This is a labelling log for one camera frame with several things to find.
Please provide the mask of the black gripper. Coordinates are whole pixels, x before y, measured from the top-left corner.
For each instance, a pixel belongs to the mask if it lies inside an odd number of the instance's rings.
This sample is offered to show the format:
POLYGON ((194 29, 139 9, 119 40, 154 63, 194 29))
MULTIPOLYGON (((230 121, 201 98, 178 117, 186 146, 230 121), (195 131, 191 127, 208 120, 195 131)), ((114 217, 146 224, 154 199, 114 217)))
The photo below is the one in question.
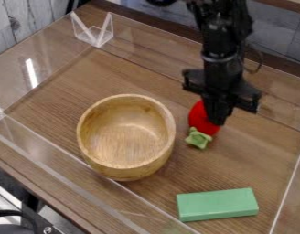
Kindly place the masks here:
POLYGON ((209 79, 201 69, 185 69, 181 75, 182 89, 201 96, 206 118, 214 125, 224 125, 234 108, 257 112, 262 94, 242 78, 209 79))

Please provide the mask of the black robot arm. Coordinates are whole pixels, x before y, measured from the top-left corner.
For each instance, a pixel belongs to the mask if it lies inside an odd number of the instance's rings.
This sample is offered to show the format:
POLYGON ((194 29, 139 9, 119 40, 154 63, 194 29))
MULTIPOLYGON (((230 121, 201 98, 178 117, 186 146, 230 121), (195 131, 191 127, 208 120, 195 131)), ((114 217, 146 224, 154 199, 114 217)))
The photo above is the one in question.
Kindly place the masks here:
POLYGON ((252 18, 245 0, 183 0, 202 36, 201 69, 181 71, 182 89, 199 95, 206 119, 224 125, 233 109, 256 113, 261 91, 245 80, 252 18))

